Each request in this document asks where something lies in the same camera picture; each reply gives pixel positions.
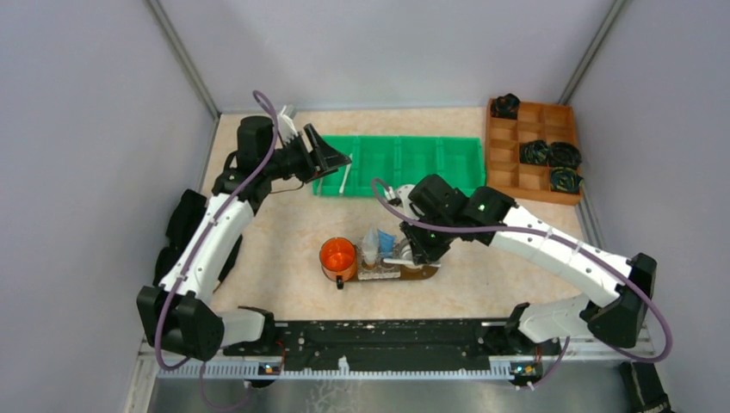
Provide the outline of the orange mug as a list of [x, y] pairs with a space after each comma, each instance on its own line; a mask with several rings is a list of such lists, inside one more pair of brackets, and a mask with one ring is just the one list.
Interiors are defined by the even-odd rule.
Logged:
[[319, 252], [323, 274], [343, 290], [344, 284], [353, 280], [358, 271], [359, 257], [355, 245], [343, 237], [333, 237], [325, 241]]

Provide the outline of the green divided plastic bin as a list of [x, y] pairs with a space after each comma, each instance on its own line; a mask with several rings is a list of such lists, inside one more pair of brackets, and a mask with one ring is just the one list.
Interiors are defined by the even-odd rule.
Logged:
[[[325, 141], [354, 162], [342, 197], [371, 197], [370, 181], [378, 177], [392, 187], [416, 184], [437, 174], [449, 185], [471, 194], [486, 183], [480, 139], [468, 137], [328, 135]], [[317, 180], [312, 193], [338, 195], [344, 168]]]

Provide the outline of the white toothpaste tube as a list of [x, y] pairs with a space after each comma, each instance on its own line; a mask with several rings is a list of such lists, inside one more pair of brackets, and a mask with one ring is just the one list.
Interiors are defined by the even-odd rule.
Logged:
[[362, 259], [366, 268], [373, 268], [380, 259], [380, 239], [376, 228], [370, 226], [361, 242]]

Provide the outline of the white toothbrush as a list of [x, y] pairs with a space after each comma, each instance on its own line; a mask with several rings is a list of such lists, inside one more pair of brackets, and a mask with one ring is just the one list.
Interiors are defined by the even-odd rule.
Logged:
[[350, 171], [351, 171], [351, 168], [352, 168], [353, 162], [354, 162], [353, 156], [354, 156], [354, 154], [350, 153], [350, 162], [344, 167], [343, 178], [342, 178], [342, 181], [340, 182], [340, 186], [339, 186], [338, 192], [337, 192], [339, 196], [344, 196], [344, 192], [347, 187], [347, 182], [349, 179]]
[[442, 266], [440, 262], [415, 263], [413, 260], [406, 260], [401, 258], [383, 258], [382, 262], [388, 265], [401, 265], [411, 269], [424, 267], [440, 268]]

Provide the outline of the blue toothpaste tube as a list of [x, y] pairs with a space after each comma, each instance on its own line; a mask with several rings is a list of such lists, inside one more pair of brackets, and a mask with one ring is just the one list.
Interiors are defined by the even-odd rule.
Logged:
[[378, 230], [379, 255], [381, 258], [393, 257], [395, 250], [396, 236], [388, 232]]

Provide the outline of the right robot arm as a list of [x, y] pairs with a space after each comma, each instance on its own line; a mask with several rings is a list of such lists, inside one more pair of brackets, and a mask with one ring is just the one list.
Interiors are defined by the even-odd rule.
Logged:
[[414, 263], [438, 262], [456, 239], [506, 250], [572, 284], [580, 293], [547, 304], [521, 304], [510, 315], [523, 340], [592, 335], [616, 348], [633, 348], [652, 296], [657, 262], [600, 250], [538, 219], [510, 196], [490, 187], [471, 195], [439, 175], [389, 190], [388, 201], [403, 208], [400, 229]]

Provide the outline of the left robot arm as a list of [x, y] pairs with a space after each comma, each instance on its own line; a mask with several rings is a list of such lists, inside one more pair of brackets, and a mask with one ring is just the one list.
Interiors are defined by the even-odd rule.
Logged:
[[274, 181], [295, 178], [307, 184], [352, 162], [313, 125], [298, 133], [284, 115], [244, 117], [237, 144], [216, 178], [212, 197], [192, 190], [183, 194], [168, 224], [169, 243], [158, 257], [156, 280], [137, 296], [145, 335], [159, 362], [164, 351], [184, 360], [209, 361], [232, 345], [274, 342], [271, 312], [249, 306], [212, 310], [215, 285], [232, 269], [244, 229]]

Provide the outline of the steel cup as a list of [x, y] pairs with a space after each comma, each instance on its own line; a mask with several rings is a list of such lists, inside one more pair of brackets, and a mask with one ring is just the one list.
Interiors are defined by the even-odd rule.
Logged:
[[396, 249], [396, 258], [412, 260], [412, 249], [411, 244], [407, 238], [403, 238], [399, 241]]

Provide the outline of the clear glass cup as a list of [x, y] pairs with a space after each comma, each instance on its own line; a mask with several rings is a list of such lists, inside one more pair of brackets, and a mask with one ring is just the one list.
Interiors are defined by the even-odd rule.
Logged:
[[376, 280], [398, 280], [401, 276], [400, 265], [388, 265], [378, 260], [373, 268], [366, 268], [362, 259], [361, 241], [356, 244], [357, 252], [357, 271], [353, 280], [356, 281], [376, 281]]

